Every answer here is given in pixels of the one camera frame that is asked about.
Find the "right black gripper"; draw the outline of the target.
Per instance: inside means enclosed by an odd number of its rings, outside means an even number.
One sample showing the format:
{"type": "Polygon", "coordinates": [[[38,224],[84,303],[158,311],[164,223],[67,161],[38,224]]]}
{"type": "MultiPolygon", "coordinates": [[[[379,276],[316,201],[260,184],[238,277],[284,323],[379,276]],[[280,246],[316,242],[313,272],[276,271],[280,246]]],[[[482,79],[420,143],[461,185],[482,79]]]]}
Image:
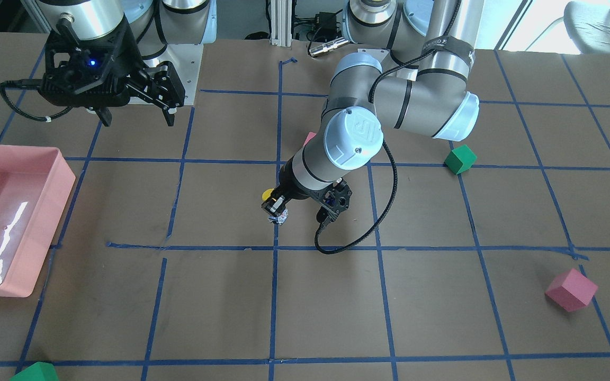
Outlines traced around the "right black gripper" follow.
{"type": "MultiPolygon", "coordinates": [[[[138,97],[147,104],[159,107],[166,124],[169,127],[174,125],[177,109],[184,106],[186,96],[174,63],[161,62],[155,67],[148,67],[144,62],[139,62],[126,75],[124,85],[120,106],[129,104],[131,97],[138,97]]],[[[93,111],[102,125],[111,126],[112,113],[109,107],[94,107],[93,111]]]]}

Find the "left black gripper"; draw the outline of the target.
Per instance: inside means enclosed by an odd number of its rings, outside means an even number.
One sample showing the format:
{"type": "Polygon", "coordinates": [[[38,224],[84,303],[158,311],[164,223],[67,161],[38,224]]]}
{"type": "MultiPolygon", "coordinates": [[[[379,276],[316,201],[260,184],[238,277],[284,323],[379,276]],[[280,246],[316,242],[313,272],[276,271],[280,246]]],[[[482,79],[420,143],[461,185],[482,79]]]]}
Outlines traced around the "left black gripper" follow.
{"type": "Polygon", "coordinates": [[[307,191],[297,181],[284,181],[273,190],[273,197],[262,202],[262,209],[268,214],[270,222],[285,222],[288,218],[286,204],[291,200],[309,198],[307,191]]]}

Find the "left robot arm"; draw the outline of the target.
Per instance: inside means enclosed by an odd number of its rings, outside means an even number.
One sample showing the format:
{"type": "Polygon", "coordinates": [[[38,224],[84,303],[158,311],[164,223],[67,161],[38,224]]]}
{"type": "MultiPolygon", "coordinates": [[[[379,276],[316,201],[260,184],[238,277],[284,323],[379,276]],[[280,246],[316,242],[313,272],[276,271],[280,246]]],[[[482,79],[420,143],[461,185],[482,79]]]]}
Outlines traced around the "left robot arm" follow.
{"type": "Polygon", "coordinates": [[[291,200],[311,198],[335,220],[349,206],[343,177],[382,149],[394,128],[434,139],[464,140],[479,99],[467,91],[483,1],[349,1],[342,34],[388,50],[378,59],[349,53],[337,63],[320,128],[279,171],[262,209],[273,223],[291,200]]]}

